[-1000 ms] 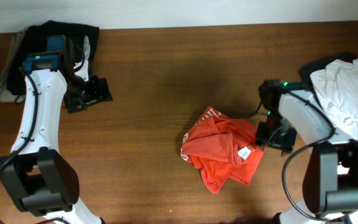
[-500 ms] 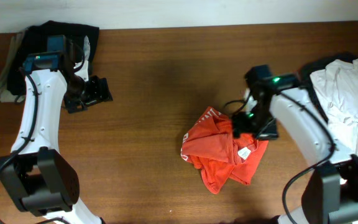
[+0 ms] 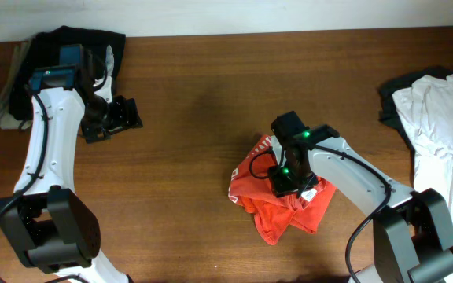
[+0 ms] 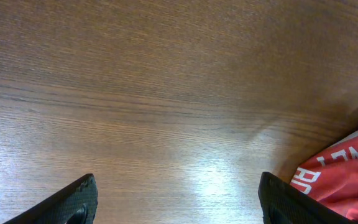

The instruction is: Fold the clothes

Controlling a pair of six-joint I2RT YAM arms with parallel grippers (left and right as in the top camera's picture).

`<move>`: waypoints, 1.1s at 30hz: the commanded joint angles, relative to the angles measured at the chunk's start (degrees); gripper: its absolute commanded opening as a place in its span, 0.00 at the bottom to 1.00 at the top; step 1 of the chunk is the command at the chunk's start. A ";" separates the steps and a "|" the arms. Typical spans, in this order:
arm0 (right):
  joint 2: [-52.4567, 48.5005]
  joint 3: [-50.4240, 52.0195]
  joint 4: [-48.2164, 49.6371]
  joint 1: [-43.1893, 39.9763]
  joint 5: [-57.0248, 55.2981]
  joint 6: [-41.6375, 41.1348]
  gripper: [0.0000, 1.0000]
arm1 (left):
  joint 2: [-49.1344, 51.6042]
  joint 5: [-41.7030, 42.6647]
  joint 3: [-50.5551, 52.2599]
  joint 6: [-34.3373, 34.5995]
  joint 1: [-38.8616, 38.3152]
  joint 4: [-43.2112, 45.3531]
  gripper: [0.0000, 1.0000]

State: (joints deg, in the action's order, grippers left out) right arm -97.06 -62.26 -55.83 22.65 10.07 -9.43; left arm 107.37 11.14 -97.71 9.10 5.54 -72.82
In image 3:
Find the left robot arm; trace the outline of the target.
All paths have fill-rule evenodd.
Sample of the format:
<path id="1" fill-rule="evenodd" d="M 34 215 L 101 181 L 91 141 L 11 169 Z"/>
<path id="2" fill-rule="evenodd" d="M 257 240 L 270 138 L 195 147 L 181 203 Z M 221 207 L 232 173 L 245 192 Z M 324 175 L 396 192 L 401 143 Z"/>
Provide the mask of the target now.
<path id="1" fill-rule="evenodd" d="M 0 198 L 0 229 L 21 264 L 56 280 L 130 282 L 101 250 L 94 213 L 74 186 L 76 141 L 102 142 L 142 127 L 134 100 L 114 94 L 115 59 L 80 44 L 62 46 L 54 66 L 33 71 L 25 90 L 33 122 L 13 195 Z"/>

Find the red printed t-shirt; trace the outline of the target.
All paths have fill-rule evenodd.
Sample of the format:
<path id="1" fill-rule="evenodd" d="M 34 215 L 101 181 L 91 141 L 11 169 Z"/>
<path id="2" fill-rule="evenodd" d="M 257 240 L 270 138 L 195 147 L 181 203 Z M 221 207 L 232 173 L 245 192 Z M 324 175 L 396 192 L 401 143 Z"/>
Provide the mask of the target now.
<path id="1" fill-rule="evenodd" d="M 278 158 L 268 152 L 273 141 L 273 136 L 260 136 L 247 157 L 233 170 L 228 189 L 229 199 L 253 215 L 259 235 L 270 245 L 277 244 L 289 226 L 316 233 L 337 190 L 331 182 L 317 177 L 317 185 L 301 197 L 294 194 L 276 197 L 271 181 L 255 178 L 250 171 L 252 168 L 253 173 L 261 175 L 276 164 Z"/>

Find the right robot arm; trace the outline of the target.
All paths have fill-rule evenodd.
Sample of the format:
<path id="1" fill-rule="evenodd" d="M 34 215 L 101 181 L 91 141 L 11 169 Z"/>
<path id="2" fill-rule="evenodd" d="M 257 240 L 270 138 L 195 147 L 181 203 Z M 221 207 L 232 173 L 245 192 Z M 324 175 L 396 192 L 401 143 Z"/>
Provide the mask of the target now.
<path id="1" fill-rule="evenodd" d="M 277 164 L 268 177 L 275 196 L 301 197 L 324 178 L 366 216 L 345 248 L 352 282 L 435 283 L 453 274 L 453 222 L 436 190 L 418 192 L 397 182 L 332 127 L 307 127 L 295 112 L 278 116 L 271 130 Z M 374 262 L 356 271 L 352 244 L 367 224 L 373 226 Z"/>

